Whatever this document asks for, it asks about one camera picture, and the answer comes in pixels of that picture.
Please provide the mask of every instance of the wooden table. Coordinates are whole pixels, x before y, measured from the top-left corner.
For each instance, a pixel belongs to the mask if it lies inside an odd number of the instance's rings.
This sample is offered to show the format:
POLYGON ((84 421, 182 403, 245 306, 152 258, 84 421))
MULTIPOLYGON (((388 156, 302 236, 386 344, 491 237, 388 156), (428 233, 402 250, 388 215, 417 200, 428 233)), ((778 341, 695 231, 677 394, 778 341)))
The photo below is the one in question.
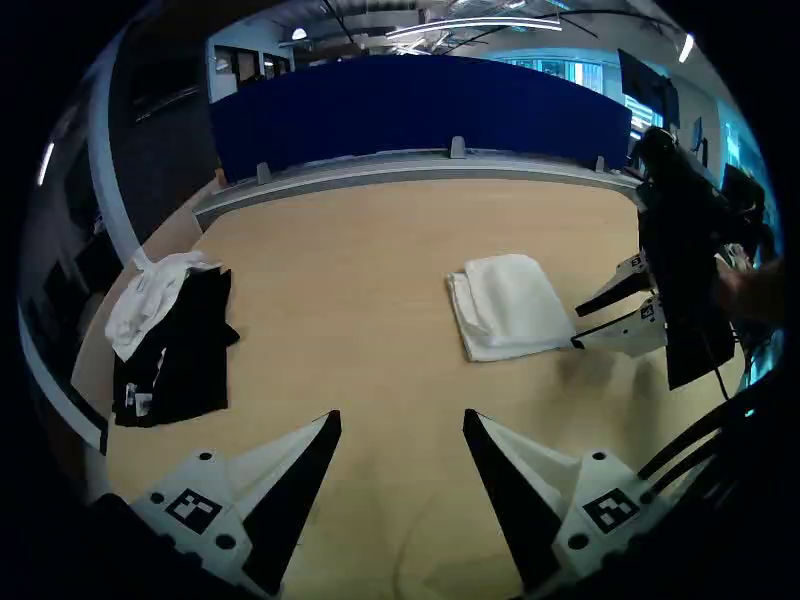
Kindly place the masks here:
MULTIPOLYGON (((637 468, 721 400, 714 375, 674 392, 664 352, 563 350, 471 364, 445 275, 535 258, 572 308, 637 250, 636 213, 576 185, 447 180, 251 206, 197 244, 233 270, 230 408, 153 429, 112 427, 112 487, 133 500, 194 449, 234 456, 332 408, 343 433, 286 574, 293 598, 504 598, 519 579, 461 434, 476 408, 567 453, 606 447, 637 468)), ((722 368, 733 392, 741 355, 722 368)))

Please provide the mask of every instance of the gray partition bracket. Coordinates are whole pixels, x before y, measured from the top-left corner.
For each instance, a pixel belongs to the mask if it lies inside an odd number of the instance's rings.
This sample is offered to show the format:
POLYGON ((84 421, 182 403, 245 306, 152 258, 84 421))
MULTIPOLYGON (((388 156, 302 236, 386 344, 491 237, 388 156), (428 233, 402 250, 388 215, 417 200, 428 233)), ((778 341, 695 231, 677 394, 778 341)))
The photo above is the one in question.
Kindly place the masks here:
POLYGON ((256 167, 256 179, 259 185, 272 181, 272 173, 270 172, 269 165, 267 163, 258 163, 258 166, 256 167))
POLYGON ((456 135, 450 140, 450 158, 466 158, 466 145, 464 138, 456 135))

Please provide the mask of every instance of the white cloth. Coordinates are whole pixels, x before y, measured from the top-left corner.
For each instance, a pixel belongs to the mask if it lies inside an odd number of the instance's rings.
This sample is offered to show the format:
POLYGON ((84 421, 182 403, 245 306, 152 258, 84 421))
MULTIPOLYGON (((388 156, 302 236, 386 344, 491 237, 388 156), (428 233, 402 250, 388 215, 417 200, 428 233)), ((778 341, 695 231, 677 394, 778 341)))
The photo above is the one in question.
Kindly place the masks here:
POLYGON ((140 248, 133 261, 139 275, 122 292, 105 327, 105 334, 114 352, 127 361, 147 332, 160 323, 178 299, 189 271, 207 271, 219 266, 204 262, 202 252, 170 254, 157 263, 151 262, 140 248))
POLYGON ((470 360, 504 360, 572 347, 575 327, 531 257, 471 260, 463 273, 450 273, 447 282, 470 360))

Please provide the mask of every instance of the blue divider panel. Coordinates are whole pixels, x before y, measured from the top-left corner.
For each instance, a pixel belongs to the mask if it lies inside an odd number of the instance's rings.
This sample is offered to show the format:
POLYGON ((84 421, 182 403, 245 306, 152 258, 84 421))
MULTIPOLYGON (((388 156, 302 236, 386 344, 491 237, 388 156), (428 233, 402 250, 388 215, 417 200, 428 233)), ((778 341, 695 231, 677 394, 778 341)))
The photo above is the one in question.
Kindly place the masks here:
POLYGON ((244 87, 211 105, 229 181, 256 165, 384 150, 467 147, 625 164, 631 112, 569 81, 454 56, 373 56, 244 87))

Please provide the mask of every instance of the black cable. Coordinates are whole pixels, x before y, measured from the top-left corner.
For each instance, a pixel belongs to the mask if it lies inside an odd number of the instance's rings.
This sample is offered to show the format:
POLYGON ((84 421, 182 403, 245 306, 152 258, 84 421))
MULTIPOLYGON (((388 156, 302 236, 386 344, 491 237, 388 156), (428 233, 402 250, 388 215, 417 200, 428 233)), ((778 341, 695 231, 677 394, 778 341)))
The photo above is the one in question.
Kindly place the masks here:
POLYGON ((331 11, 331 14, 333 15, 333 17, 338 21, 339 27, 342 28, 342 31, 344 31, 345 34, 347 34, 347 37, 350 39, 350 43, 351 44, 355 44, 355 41, 353 40, 353 36, 350 35, 350 32, 347 30, 347 27, 344 24, 344 20, 342 20, 342 18, 339 16, 339 13, 337 13, 335 10, 333 10, 333 7, 331 6, 331 3, 328 2, 328 0, 322 0, 322 1, 325 3, 325 6, 328 7, 328 10, 331 11))
MULTIPOLYGON (((560 12, 548 13, 546 15, 536 15, 535 17, 532 17, 532 18, 534 18, 534 19, 548 19, 550 17, 563 18, 565 15, 616 15, 616 16, 619 16, 619 17, 631 17, 633 19, 642 19, 643 21, 649 21, 650 23, 657 23, 659 25, 664 25, 666 27, 669 27, 670 29, 673 29, 674 31, 680 31, 680 29, 678 27, 676 27, 675 25, 673 25, 672 23, 668 23, 666 21, 662 21, 661 19, 656 19, 655 17, 648 17, 647 15, 628 12, 626 10, 612 10, 612 9, 564 10, 564 11, 560 11, 560 12)), ((576 25, 575 23, 572 23, 570 21, 567 21, 567 23, 570 23, 570 25, 575 25, 576 27, 579 27, 579 25, 576 25)), ((461 46, 463 46, 465 44, 469 44, 470 42, 474 42, 478 38, 482 38, 483 36, 489 35, 489 34, 492 34, 492 33, 497 33, 501 29, 505 29, 505 28, 506 28, 506 26, 503 25, 503 26, 498 27, 496 29, 493 29, 491 31, 486 31, 486 32, 484 32, 484 33, 482 33, 480 35, 476 35, 474 38, 470 38, 468 40, 465 40, 465 41, 461 42, 460 44, 458 44, 456 46, 453 46, 447 52, 442 52, 442 56, 444 56, 445 54, 450 54, 453 50, 456 50, 457 48, 460 48, 461 46)))
POLYGON ((455 50, 457 48, 461 48, 461 46, 463 46, 464 44, 469 44, 471 42, 474 42, 475 40, 479 40, 480 38, 482 38, 485 35, 491 35, 493 33, 497 33, 501 29, 505 29, 505 28, 506 28, 505 25, 501 25, 500 27, 495 27, 494 29, 490 29, 489 31, 484 31, 483 33, 481 33, 479 35, 476 35, 475 37, 472 37, 472 38, 470 38, 470 39, 468 39, 466 41, 461 42, 460 44, 457 44, 457 45, 453 46, 452 48, 449 48, 447 50, 447 52, 442 52, 441 56, 444 56, 445 54, 450 54, 453 50, 455 50))
POLYGON ((703 338, 703 344, 706 347, 706 353, 708 354, 708 359, 711 361, 711 364, 714 365, 714 374, 717 376, 717 381, 719 382, 719 389, 722 392, 722 397, 725 398, 725 402, 729 402, 730 398, 728 397, 728 391, 725 389, 725 383, 722 381, 722 375, 719 372, 719 366, 717 365, 717 361, 714 359, 714 353, 711 352, 711 346, 708 345, 708 338, 706 337, 706 332, 703 328, 700 328, 700 336, 703 338))
POLYGON ((591 36, 592 36, 594 39, 596 39, 596 40, 599 40, 599 39, 600 39, 600 36, 599 36, 599 35, 597 35, 597 34, 596 34, 594 31, 591 31, 591 30, 589 30, 589 29, 586 29, 586 27, 584 27, 583 25, 578 25, 578 24, 577 24, 575 21, 570 21, 569 19, 565 19, 565 18, 563 18, 563 17, 561 17, 561 20, 562 20, 562 21, 564 21, 564 23, 569 23, 569 24, 570 24, 570 25, 572 25, 573 27, 577 27, 577 28, 578 28, 578 29, 580 29, 581 31, 585 31, 586 33, 588 33, 589 35, 591 35, 591 36))

